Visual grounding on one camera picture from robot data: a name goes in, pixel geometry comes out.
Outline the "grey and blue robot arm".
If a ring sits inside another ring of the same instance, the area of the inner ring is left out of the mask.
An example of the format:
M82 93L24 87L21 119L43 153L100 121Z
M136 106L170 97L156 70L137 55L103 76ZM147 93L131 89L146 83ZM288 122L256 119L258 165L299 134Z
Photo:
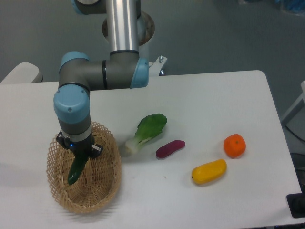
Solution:
M76 159L95 158L102 147L95 144L90 117L90 92L142 88L148 84L149 65L139 54L145 34L138 0L74 0L78 14L106 14L110 57L92 62L81 52L69 52L61 60L54 111L61 127L57 142Z

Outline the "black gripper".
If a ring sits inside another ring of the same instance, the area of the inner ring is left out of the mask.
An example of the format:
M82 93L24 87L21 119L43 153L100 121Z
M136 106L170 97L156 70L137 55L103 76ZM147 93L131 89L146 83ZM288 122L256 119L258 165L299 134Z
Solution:
M103 151L103 146L95 144L92 132L81 141L74 141L72 137L65 137L60 131L56 136L56 141L67 150L73 152L75 157L85 157L95 159L99 157Z

